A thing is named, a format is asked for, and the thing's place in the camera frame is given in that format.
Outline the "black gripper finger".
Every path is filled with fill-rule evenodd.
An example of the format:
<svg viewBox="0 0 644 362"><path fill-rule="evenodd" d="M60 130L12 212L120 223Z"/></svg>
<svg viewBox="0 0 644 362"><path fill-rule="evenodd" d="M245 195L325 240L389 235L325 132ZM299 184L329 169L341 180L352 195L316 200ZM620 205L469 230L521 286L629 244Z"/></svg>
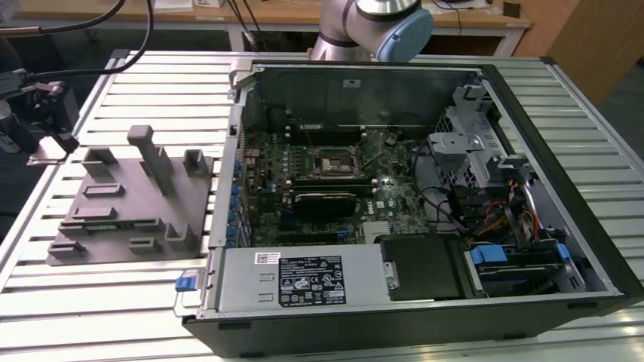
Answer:
<svg viewBox="0 0 644 362"><path fill-rule="evenodd" d="M51 137L65 152L76 151L80 146L80 143L69 130L53 130L51 132Z"/></svg>

